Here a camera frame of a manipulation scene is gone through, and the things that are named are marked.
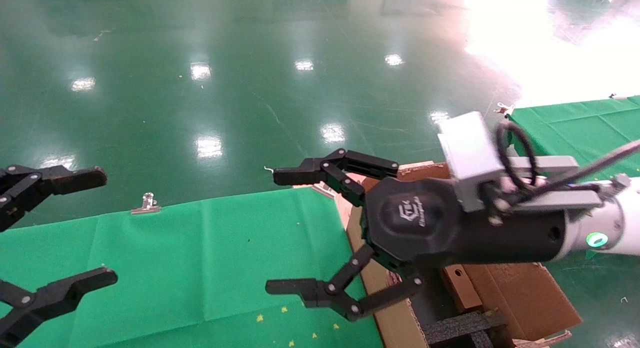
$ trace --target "green cloth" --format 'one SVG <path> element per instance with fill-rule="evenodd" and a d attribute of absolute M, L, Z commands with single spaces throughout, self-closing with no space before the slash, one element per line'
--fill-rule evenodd
<path fill-rule="evenodd" d="M 580 166 L 640 139 L 640 95 L 628 99 L 592 100 L 515 109 L 512 121 L 531 138 L 537 155 L 570 155 Z M 516 152 L 525 156 L 522 145 Z M 587 177 L 608 180 L 618 173 L 640 177 L 640 154 Z"/>
<path fill-rule="evenodd" d="M 333 200 L 300 188 L 12 229 L 0 277 L 34 290 L 101 264 L 119 276 L 21 348 L 382 348 L 371 317 L 265 293 L 269 279 L 327 280 L 351 254 Z M 359 278 L 348 292 L 364 295 Z"/>

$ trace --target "black cable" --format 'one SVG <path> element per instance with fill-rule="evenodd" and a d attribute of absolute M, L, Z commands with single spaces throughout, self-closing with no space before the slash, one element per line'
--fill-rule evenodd
<path fill-rule="evenodd" d="M 625 159 L 632 154 L 636 154 L 638 151 L 640 151 L 640 140 L 627 143 L 612 150 L 609 154 L 605 155 L 601 159 L 598 159 L 597 161 L 593 162 L 583 169 L 579 169 L 576 172 L 569 172 L 565 175 L 561 175 L 558 179 L 548 181 L 547 184 L 531 188 L 529 191 L 526 191 L 524 194 L 520 195 L 513 203 L 517 204 L 530 201 L 535 197 L 544 195 L 545 193 L 557 191 L 567 184 L 571 184 L 577 180 L 583 179 L 584 177 L 601 171 L 604 168 L 614 164 L 615 162 L 620 161 L 621 159 Z"/>
<path fill-rule="evenodd" d="M 536 164 L 536 155 L 533 151 L 533 146 L 531 145 L 529 136 L 526 134 L 524 129 L 510 120 L 503 120 L 502 122 L 500 122 L 500 124 L 498 124 L 498 128 L 495 130 L 495 145 L 498 150 L 498 158 L 500 159 L 500 163 L 502 163 L 502 165 L 504 166 L 505 173 L 513 181 L 513 184 L 515 184 L 516 187 L 523 191 L 530 191 L 531 187 L 528 186 L 528 184 L 526 184 L 524 181 L 522 181 L 518 174 L 516 174 L 516 172 L 514 171 L 514 167 L 512 166 L 512 161 L 510 161 L 509 156 L 507 155 L 507 143 L 505 142 L 506 132 L 514 134 L 514 136 L 516 136 L 516 138 L 518 138 L 518 140 L 522 143 L 522 146 L 526 153 L 526 157 L 528 158 L 528 163 L 530 165 L 530 186 L 535 186 L 538 175 L 538 165 Z"/>

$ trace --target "cardboard box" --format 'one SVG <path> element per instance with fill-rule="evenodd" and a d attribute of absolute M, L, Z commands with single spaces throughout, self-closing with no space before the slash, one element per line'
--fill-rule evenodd
<path fill-rule="evenodd" d="M 409 168 L 401 166 L 398 174 L 400 180 L 449 177 L 445 163 L 411 165 Z M 361 181 L 366 190 L 378 182 L 371 178 L 357 180 Z M 339 211 L 344 215 L 347 209 L 345 201 L 339 198 L 337 204 Z M 354 251 L 364 244 L 361 239 L 361 212 L 361 208 L 351 207 L 347 216 L 343 216 L 343 220 L 347 222 L 347 236 Z M 539 263 L 464 264 L 462 267 L 482 303 L 482 310 L 498 310 L 503 314 L 507 322 L 503 333 L 510 339 L 519 340 L 520 343 L 544 340 L 549 335 L 582 323 L 578 312 L 567 300 L 549 271 Z M 362 271 L 361 277 L 367 294 L 375 293 L 391 284 L 389 271 L 375 261 L 371 261 Z M 471 295 L 465 295 L 465 300 L 473 302 Z M 425 334 L 414 315 L 411 300 L 402 301 L 378 312 L 375 314 L 375 320 L 386 348 L 428 347 Z"/>

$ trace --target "glossy epoxy floor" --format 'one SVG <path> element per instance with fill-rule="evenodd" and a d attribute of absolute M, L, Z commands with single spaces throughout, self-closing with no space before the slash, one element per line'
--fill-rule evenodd
<path fill-rule="evenodd" d="M 264 166 L 338 147 L 441 161 L 438 120 L 640 93 L 639 21 L 640 0 L 0 0 L 0 166 L 107 171 L 32 225 L 276 189 Z M 638 346 L 637 262 L 551 267 L 586 318 L 565 347 Z"/>

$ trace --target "metal binder clip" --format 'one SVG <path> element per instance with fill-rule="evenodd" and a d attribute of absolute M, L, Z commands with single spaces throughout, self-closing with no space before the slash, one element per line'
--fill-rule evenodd
<path fill-rule="evenodd" d="M 154 194 L 150 191 L 148 193 L 144 193 L 142 196 L 142 207 L 137 207 L 136 209 L 131 209 L 131 215 L 135 216 L 138 214 L 147 214 L 147 213 L 156 213 L 160 212 L 162 209 L 161 206 L 157 205 L 158 202 L 154 200 Z"/>

